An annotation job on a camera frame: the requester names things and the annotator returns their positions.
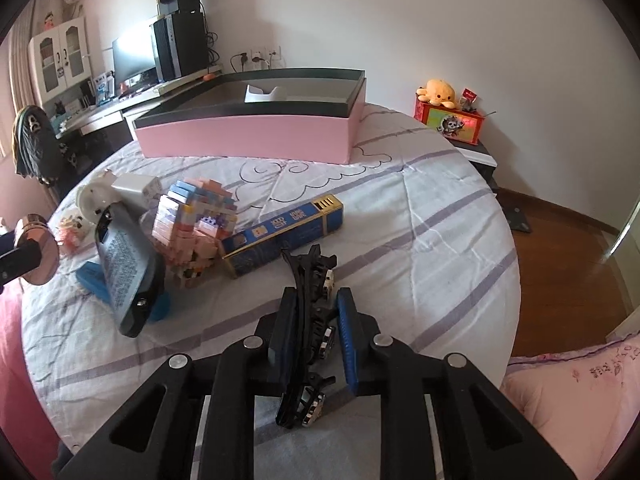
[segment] orange object on desk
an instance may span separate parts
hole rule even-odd
[[[447,139],[477,144],[484,117],[477,112],[449,110],[415,100],[414,119],[443,134]]]

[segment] computer monitor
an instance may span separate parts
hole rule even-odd
[[[138,23],[128,29],[113,42],[113,69],[115,72],[116,92],[120,84],[129,79],[150,72],[146,79],[158,78],[156,60],[151,41],[151,21]]]

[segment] orange plush toy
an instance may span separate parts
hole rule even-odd
[[[426,88],[420,87],[415,92],[418,94],[418,100],[423,103],[442,105],[445,108],[456,107],[456,92],[442,79],[429,79]]]

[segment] cabinet door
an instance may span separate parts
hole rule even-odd
[[[31,39],[29,58],[32,82],[36,86],[36,98],[42,106],[66,90],[60,37],[55,28]]]
[[[86,47],[84,18],[65,22],[60,30],[62,65],[65,69],[66,85],[71,87],[91,77],[89,56]]]

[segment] tablecloth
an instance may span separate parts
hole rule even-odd
[[[205,176],[233,192],[239,228],[326,193],[344,203],[344,225],[320,241],[338,257],[336,286],[349,286],[361,312],[415,351],[466,354],[498,385],[513,347],[520,307],[516,253],[490,188],[444,137],[414,119],[366,105],[351,164],[256,158],[144,158],[132,142],[95,171]],[[54,226],[73,204],[67,196]],[[172,290],[172,311],[140,336],[121,336],[110,308],[76,280],[97,260],[91,245],[63,258],[42,287],[28,285],[24,354],[34,389],[62,440],[76,452],[171,354],[197,359],[254,332],[293,285],[284,261],[239,279],[217,274]],[[339,348],[322,365],[337,384],[311,427],[274,423],[277,399],[257,399],[256,478],[376,478],[380,413],[375,398],[353,399]]]

